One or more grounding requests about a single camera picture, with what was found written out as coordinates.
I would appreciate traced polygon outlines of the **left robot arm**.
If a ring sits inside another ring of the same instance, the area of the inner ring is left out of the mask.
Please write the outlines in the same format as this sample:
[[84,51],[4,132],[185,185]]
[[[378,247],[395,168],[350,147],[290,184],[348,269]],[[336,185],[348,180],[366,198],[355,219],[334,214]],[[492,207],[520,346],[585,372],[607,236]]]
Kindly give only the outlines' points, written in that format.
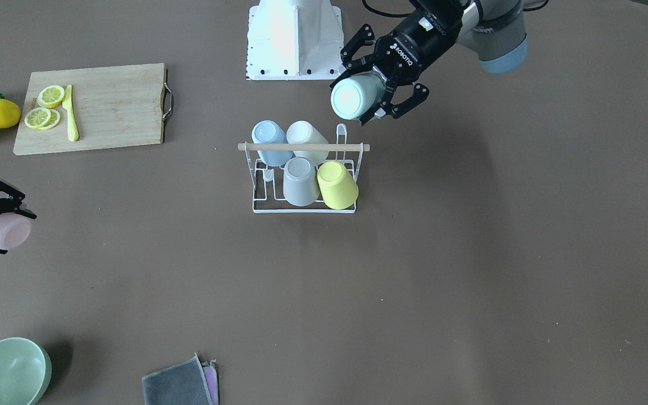
[[365,125],[394,119],[430,94],[421,74],[456,44],[478,56],[484,71],[504,74],[529,52],[524,15],[545,1],[413,1],[388,34],[362,25],[340,50],[339,76],[330,85],[332,110]]

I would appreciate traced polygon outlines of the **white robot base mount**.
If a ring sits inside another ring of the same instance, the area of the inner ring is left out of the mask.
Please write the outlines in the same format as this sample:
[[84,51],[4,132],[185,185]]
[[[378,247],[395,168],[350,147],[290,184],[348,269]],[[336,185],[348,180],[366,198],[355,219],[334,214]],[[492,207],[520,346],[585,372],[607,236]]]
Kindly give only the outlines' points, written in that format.
[[344,48],[341,10],[329,1],[260,1],[249,8],[247,80],[334,80]]

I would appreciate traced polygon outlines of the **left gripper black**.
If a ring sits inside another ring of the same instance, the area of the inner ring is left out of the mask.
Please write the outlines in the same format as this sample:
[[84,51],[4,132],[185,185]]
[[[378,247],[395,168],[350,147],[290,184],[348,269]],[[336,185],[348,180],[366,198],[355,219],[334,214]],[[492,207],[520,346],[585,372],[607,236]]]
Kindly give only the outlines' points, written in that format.
[[[375,68],[387,79],[400,68],[403,72],[398,84],[411,84],[453,47],[463,26],[465,1],[410,2],[414,10],[391,33],[376,41],[371,25],[364,24],[350,38],[340,51],[342,71],[330,84],[331,91],[342,80],[373,72]],[[375,54],[355,58],[360,49],[371,46],[375,46]],[[430,90],[426,85],[414,83],[411,86],[412,94],[402,102],[394,103],[394,92],[398,88],[386,85],[383,95],[376,97],[375,103],[359,117],[360,125],[385,116],[399,119],[429,97]]]

